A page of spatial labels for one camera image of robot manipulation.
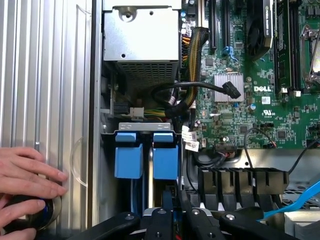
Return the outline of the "person's right hand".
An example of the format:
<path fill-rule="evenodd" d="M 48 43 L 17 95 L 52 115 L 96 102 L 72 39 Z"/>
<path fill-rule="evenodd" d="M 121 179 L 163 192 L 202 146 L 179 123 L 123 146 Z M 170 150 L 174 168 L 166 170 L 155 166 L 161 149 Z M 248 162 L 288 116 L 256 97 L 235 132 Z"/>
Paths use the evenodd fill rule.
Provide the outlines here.
<path fill-rule="evenodd" d="M 0 229 L 3 229 L 13 220 L 19 219 L 24 215 L 32 215 L 40 212 L 46 206 L 43 200 L 27 200 L 13 205 L 5 206 L 11 198 L 11 195 L 4 194 L 0 198 Z M 14 231 L 1 235 L 1 240 L 34 240 L 37 231 L 34 228 Z"/>

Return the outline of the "person's left hand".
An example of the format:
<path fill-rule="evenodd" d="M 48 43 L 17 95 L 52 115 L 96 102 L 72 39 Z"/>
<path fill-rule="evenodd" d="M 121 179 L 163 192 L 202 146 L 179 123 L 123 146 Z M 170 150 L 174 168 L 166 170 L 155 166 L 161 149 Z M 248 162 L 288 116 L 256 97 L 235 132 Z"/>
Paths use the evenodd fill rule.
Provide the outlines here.
<path fill-rule="evenodd" d="M 45 163 L 45 158 L 30 147 L 0 149 L 0 192 L 45 199 L 63 196 L 68 176 Z"/>

